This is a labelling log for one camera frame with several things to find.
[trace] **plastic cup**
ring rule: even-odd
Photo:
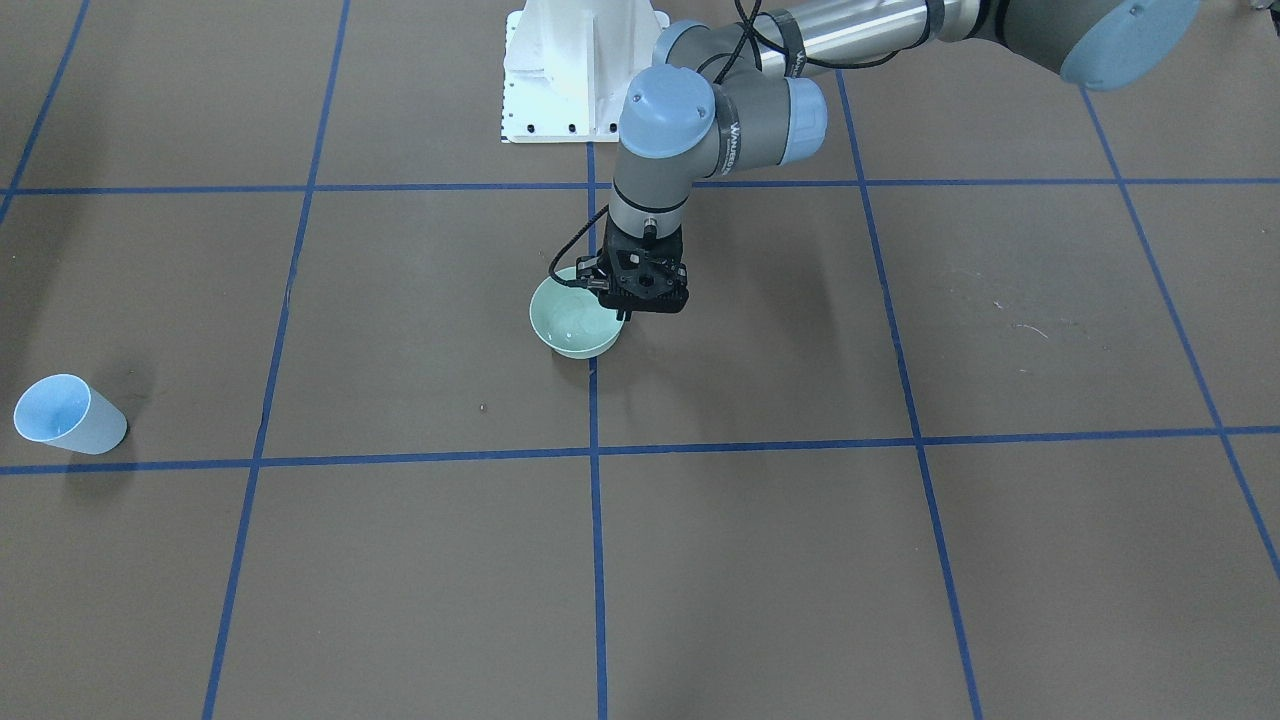
[[[124,439],[128,423],[110,401],[76,375],[50,375],[27,388],[13,409],[22,437],[87,455]]]

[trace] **blue tape line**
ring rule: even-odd
[[[586,143],[586,217],[595,215],[595,143]],[[595,255],[596,231],[588,234],[588,252]],[[591,462],[591,559],[595,578],[595,712],[598,720],[609,717],[609,664],[605,639],[604,602],[604,511],[600,501],[600,406],[595,357],[588,361],[588,423]]]
[[[266,389],[262,392],[262,420],[259,424],[257,439],[253,443],[253,465],[248,471],[244,487],[244,505],[241,510],[239,528],[236,533],[236,550],[227,578],[227,596],[223,601],[223,615],[218,625],[218,641],[214,646],[214,660],[209,670],[209,688],[205,692],[204,720],[212,720],[214,705],[218,700],[218,684],[221,679],[223,657],[227,652],[227,638],[230,633],[232,611],[236,606],[236,589],[239,585],[241,564],[244,559],[244,544],[248,539],[250,518],[253,512],[253,496],[257,492],[257,475],[262,451],[266,447],[266,429],[271,421],[271,405],[275,401],[275,382],[280,372],[280,357],[284,354],[284,336],[289,325],[289,296],[298,274],[298,260],[302,256],[302,243],[307,233],[311,215],[311,200],[315,195],[316,177],[320,173],[320,156],[324,150],[325,129],[329,126],[329,110],[333,106],[333,91],[338,82],[338,65],[342,60],[342,46],[347,36],[347,18],[351,14],[351,0],[343,0],[342,15],[338,18],[338,33],[334,38],[333,58],[329,61],[329,79],[325,85],[324,104],[320,108],[320,122],[316,127],[315,146],[311,151],[311,168],[307,173],[307,190],[302,197],[302,211],[298,215],[298,232],[293,240],[293,255],[289,259],[289,274],[284,283],[284,300],[280,302],[280,319],[275,329],[275,346],[271,351],[271,365],[266,375]]]
[[[680,455],[703,452],[786,452],[797,450],[852,450],[869,447],[913,447],[913,438],[867,439],[797,439],[778,442],[709,442],[684,445],[614,445],[600,448],[600,455]]]
[[[214,195],[234,192],[305,192],[305,184],[189,184],[170,187],[32,187],[15,195]]]
[[[922,438],[927,446],[1015,445],[1028,442],[1089,442],[1179,437],[1217,437],[1215,428],[1167,428],[1151,430],[1084,430],[1075,433],[1014,433],[996,436],[942,436]]]
[[[1005,187],[1005,186],[1114,186],[1111,178],[922,178],[868,179],[868,187]],[[1280,184],[1280,178],[1125,178],[1125,184],[1196,184],[1251,186]],[[700,188],[787,188],[787,187],[859,187],[858,181],[794,179],[794,181],[698,181]],[[315,192],[466,192],[500,190],[612,190],[612,182],[401,182],[401,183],[326,183]],[[306,192],[306,184],[192,184],[140,187],[28,187],[6,190],[5,195],[215,195],[259,192]]]
[[[879,232],[876,228],[876,215],[872,210],[870,191],[867,187],[867,174],[863,169],[863,156],[858,146],[858,131],[854,128],[854,113],[849,106],[849,91],[845,88],[845,76],[836,73],[840,87],[840,102],[845,111],[845,127],[854,152],[854,167],[858,170],[859,192],[863,197],[863,211],[867,214],[867,232],[870,236],[872,252],[876,256],[876,274],[879,277],[881,292],[884,300],[884,315],[888,318],[890,336],[893,340],[893,352],[897,355],[897,375],[902,384],[902,397],[906,402],[906,415],[911,424],[911,439],[915,446],[915,459],[920,466],[920,479],[924,483],[924,498],[929,506],[929,520],[933,524],[933,541],[938,551],[938,564],[942,568],[942,580],[947,591],[947,603],[951,606],[951,623],[955,626],[956,646],[960,651],[960,664],[964,667],[965,685],[969,691],[969,705],[974,720],[982,720],[982,700],[978,696],[978,682],[969,656],[969,641],[964,629],[964,616],[960,612],[960,598],[956,593],[955,578],[951,573],[951,556],[947,552],[946,534],[942,530],[942,516],[933,493],[933,477],[929,471],[929,459],[925,455],[920,434],[920,419],[915,409],[915,396],[911,392],[911,378],[906,369],[906,354],[902,350],[902,337],[899,333],[897,316],[893,313],[893,295],[890,291],[888,274],[884,272],[884,255],[881,251]]]
[[[544,457],[586,457],[586,447],[548,447],[536,450],[470,450],[445,452],[388,452],[381,455],[314,455],[264,457],[262,468],[324,468],[334,465],[397,465],[407,462],[475,462],[485,460],[538,460]]]
[[[73,475],[91,473],[150,473],[156,470],[246,470],[251,460],[157,460],[151,462],[84,462],[0,466],[0,475]]]
[[[398,183],[328,183],[315,186],[316,192],[430,192],[470,190],[586,190],[585,182],[398,182]]]
[[[1224,428],[1229,436],[1275,436],[1280,425],[1242,425]],[[1107,442],[1125,439],[1160,439],[1188,437],[1217,437],[1216,428],[1156,428],[1138,430],[1082,430],[1064,433],[1014,433],[988,436],[923,436],[925,446],[968,446],[968,445],[1018,445],[1034,442]],[[773,442],[709,442],[677,445],[614,445],[602,446],[596,454],[602,457],[628,455],[681,455],[712,452],[787,452],[805,450],[859,450],[873,447],[914,447],[915,438],[861,438],[861,439],[815,439],[815,441],[773,441]],[[224,460],[160,460],[148,462],[84,462],[61,465],[0,465],[0,477],[22,475],[63,475],[86,473],[147,473],[180,470],[243,470],[260,468],[315,468],[348,465],[389,465],[412,462],[476,462],[489,460],[539,460],[545,457],[590,457],[590,447],[539,447],[527,450],[463,450],[438,452],[392,452],[379,455],[303,455]]]
[[[218,639],[214,641],[214,660],[209,670],[209,687],[205,689],[202,720],[212,720],[214,703],[218,701],[218,683],[223,676],[223,660],[227,657],[227,638],[232,628],[232,610],[236,607],[236,591],[239,588],[239,569],[244,560],[244,543],[248,541],[248,521],[253,514],[253,496],[257,493],[257,466],[248,470],[244,484],[244,502],[241,506],[241,519],[236,528],[236,548],[232,551],[232,568],[227,577],[227,593],[223,596],[223,614],[218,619]]]
[[[1222,451],[1226,452],[1226,460],[1230,462],[1231,471],[1235,474],[1235,482],[1240,486],[1240,495],[1244,496],[1244,503],[1249,507],[1249,515],[1253,516],[1253,524],[1258,530],[1258,538],[1262,541],[1262,547],[1266,550],[1267,557],[1271,560],[1271,570],[1275,573],[1276,579],[1280,579],[1280,555],[1276,553],[1275,543],[1271,541],[1271,533],[1267,530],[1267,524],[1262,519],[1262,512],[1258,510],[1258,503],[1253,497],[1253,489],[1249,487],[1249,480],[1244,477],[1244,470],[1240,468],[1240,462],[1235,456],[1235,448],[1231,446],[1230,434],[1222,424],[1222,416],[1219,414],[1217,405],[1213,402],[1213,395],[1208,389],[1208,382],[1204,379],[1204,373],[1201,370],[1199,360],[1196,359],[1196,351],[1192,348],[1190,337],[1187,334],[1187,328],[1183,325],[1181,316],[1178,314],[1178,307],[1174,305],[1174,297],[1169,292],[1169,284],[1165,283],[1165,275],[1160,270],[1160,264],[1156,261],[1156,254],[1151,247],[1151,241],[1142,224],[1142,218],[1138,215],[1138,208],[1134,205],[1133,197],[1129,195],[1126,181],[1120,173],[1120,164],[1116,163],[1115,154],[1111,151],[1111,142],[1107,140],[1107,133],[1102,128],[1102,120],[1098,118],[1098,113],[1093,108],[1093,100],[1089,97],[1089,94],[1084,90],[1084,87],[1080,87],[1080,97],[1084,100],[1084,106],[1088,109],[1089,118],[1093,120],[1093,129],[1097,131],[1098,141],[1102,142],[1102,151],[1107,156],[1111,172],[1116,177],[1116,183],[1120,187],[1120,195],[1124,197],[1125,208],[1129,209],[1129,219],[1133,220],[1133,227],[1138,233],[1138,241],[1142,243],[1142,251],[1147,256],[1147,264],[1151,265],[1151,273],[1156,278],[1156,286],[1160,288],[1160,296],[1165,301],[1165,309],[1169,310],[1169,318],[1174,323],[1174,329],[1178,331],[1178,340],[1183,343],[1183,352],[1187,355],[1187,361],[1190,364],[1192,373],[1196,375],[1196,384],[1199,386],[1201,395],[1204,398],[1204,406],[1208,409],[1210,418],[1213,420],[1213,428],[1221,438]]]
[[[1124,178],[1125,184],[1280,184],[1280,178]]]
[[[1229,436],[1275,436],[1280,434],[1280,425],[1243,425],[1225,430]]]
[[[22,183],[22,176],[27,172],[27,163],[31,161],[31,152],[36,149],[36,141],[40,138],[40,131],[45,127],[45,118],[49,117],[49,108],[54,104],[54,96],[58,94],[58,86],[63,83],[63,76],[67,73],[67,65],[72,60],[72,53],[76,51],[76,41],[79,40],[79,31],[84,27],[84,15],[88,14],[90,0],[81,1],[81,9],[76,14],[76,23],[72,24],[72,35],[67,38],[67,47],[63,50],[63,56],[58,60],[58,70],[54,72],[54,79],[49,83],[49,92],[45,94],[45,101],[40,105],[40,111],[36,113],[36,122],[31,126],[31,135],[27,136],[27,143],[22,147],[22,156],[18,158],[18,167],[13,170],[13,178],[9,181],[9,191],[5,193],[4,200],[0,201],[0,224],[4,223],[5,217],[9,215],[9,206],[13,204],[18,184]]]
[[[932,178],[869,179],[868,187],[1009,187],[1056,184],[1115,184],[1111,178]]]
[[[698,181],[694,187],[858,187],[858,181]]]

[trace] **light green bowl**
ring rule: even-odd
[[[576,273],[573,268],[563,268],[556,274],[571,279]],[[529,323],[552,350],[575,360],[600,355],[622,333],[617,313],[600,307],[591,291],[564,287],[550,278],[538,286],[529,301]]]

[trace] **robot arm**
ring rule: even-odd
[[[713,29],[667,28],[618,120],[604,242],[577,282],[618,311],[678,313],[689,300],[681,218],[698,178],[809,158],[827,105],[809,79],[869,67],[932,38],[983,38],[1091,90],[1146,74],[1181,38],[1198,0],[813,0]]]

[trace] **blue joint cap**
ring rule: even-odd
[[[1062,61],[1062,79],[1116,90],[1147,74],[1183,38],[1199,0],[1128,0],[1093,26]]]
[[[675,158],[707,136],[716,122],[712,83],[689,68],[654,65],[627,88],[618,140],[641,158]]]
[[[662,31],[662,35],[658,36],[658,42],[653,44],[653,64],[666,65],[667,58],[671,56],[671,49],[680,42],[680,36],[695,27],[707,26],[698,20],[676,20],[667,29]]]
[[[788,77],[787,90],[791,92],[791,122],[780,165],[813,156],[827,137],[827,97],[818,83]]]

